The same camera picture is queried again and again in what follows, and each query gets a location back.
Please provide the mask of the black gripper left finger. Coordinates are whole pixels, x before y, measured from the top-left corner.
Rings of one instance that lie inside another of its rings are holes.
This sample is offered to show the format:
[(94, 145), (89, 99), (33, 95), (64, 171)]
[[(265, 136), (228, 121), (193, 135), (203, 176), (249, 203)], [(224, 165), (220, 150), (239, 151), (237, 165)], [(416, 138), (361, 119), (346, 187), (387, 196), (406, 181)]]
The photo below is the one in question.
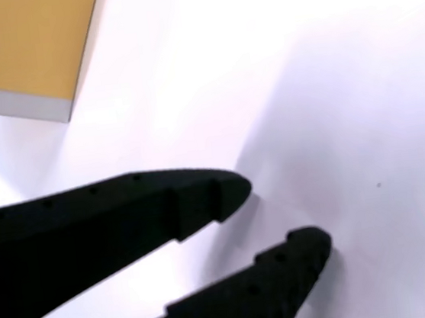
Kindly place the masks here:
[(233, 215), (236, 172), (159, 170), (0, 207), (0, 318), (42, 318), (153, 250)]

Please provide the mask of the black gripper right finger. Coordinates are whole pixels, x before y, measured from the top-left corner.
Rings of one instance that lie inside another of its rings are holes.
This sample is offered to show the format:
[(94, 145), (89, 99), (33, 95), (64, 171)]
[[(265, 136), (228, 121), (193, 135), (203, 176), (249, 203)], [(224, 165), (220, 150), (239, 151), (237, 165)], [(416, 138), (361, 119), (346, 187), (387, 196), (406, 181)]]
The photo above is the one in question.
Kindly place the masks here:
[(292, 230), (254, 263), (166, 308), (163, 318), (295, 318), (332, 250), (318, 227)]

